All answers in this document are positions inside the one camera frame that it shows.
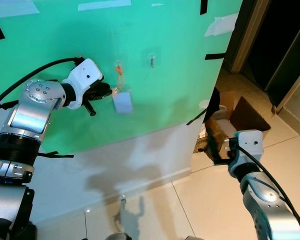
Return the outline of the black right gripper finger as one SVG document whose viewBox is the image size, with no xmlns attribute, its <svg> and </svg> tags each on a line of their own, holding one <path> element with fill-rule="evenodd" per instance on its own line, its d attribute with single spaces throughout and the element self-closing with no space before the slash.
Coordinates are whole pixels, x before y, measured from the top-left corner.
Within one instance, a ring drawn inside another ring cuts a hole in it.
<svg viewBox="0 0 300 240">
<path fill-rule="evenodd" d="M 208 153 L 218 154 L 221 150 L 226 134 L 217 123 L 217 121 L 205 121 L 205 133 L 206 133 L 206 147 Z"/>
</svg>

